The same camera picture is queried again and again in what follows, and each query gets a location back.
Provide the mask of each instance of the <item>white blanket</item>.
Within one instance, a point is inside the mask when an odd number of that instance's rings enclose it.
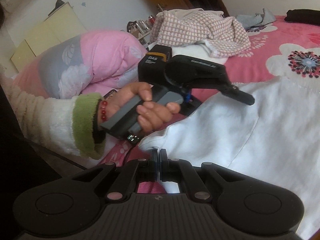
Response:
[[[305,206],[297,233],[309,239],[320,228],[320,93],[285,77],[238,86],[255,97],[253,106],[218,93],[139,147],[165,148],[169,158],[213,162],[291,190]]]

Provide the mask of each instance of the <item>blue component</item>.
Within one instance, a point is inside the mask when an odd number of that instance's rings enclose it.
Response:
[[[191,98],[191,92],[189,92],[186,97],[184,98],[184,101],[187,103],[190,101],[190,98]]]

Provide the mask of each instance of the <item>small display screen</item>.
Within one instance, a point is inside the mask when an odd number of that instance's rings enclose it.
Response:
[[[141,140],[141,138],[138,137],[137,135],[132,135],[132,134],[130,134],[130,135],[127,137],[127,140],[128,140],[130,143],[132,143],[132,144],[137,144],[137,143]]]

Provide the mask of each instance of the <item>black folded clothing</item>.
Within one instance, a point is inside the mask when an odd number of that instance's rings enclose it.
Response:
[[[296,9],[287,11],[286,22],[320,25],[320,11],[311,9]]]

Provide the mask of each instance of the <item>white fuzzy sleeve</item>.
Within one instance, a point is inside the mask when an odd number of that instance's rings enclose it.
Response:
[[[18,120],[23,135],[58,153],[79,155],[72,133],[72,115],[77,97],[36,97],[21,91],[0,69],[0,84]]]

